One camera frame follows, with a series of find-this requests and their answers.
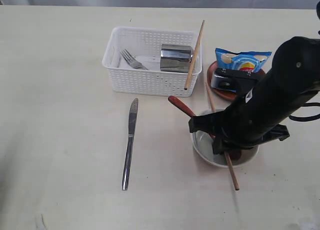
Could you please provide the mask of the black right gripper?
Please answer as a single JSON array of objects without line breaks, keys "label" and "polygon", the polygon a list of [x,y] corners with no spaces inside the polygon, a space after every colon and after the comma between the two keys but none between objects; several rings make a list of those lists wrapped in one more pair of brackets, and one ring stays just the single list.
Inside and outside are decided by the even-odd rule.
[{"label": "black right gripper", "polygon": [[290,115],[290,91],[278,85],[256,85],[239,96],[224,111],[193,116],[189,132],[212,134],[212,151],[239,152],[290,136],[281,121]]}]

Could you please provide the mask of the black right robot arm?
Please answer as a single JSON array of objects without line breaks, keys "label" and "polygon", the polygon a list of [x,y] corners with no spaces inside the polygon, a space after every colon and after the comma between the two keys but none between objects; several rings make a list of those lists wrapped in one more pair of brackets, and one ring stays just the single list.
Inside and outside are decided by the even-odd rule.
[{"label": "black right robot arm", "polygon": [[282,120],[298,122],[319,119],[294,116],[301,107],[312,107],[320,88],[320,41],[295,36],[275,52],[266,75],[217,68],[222,85],[236,91],[235,100],[223,111],[189,120],[191,133],[214,136],[213,152],[220,154],[285,140],[288,129]]}]

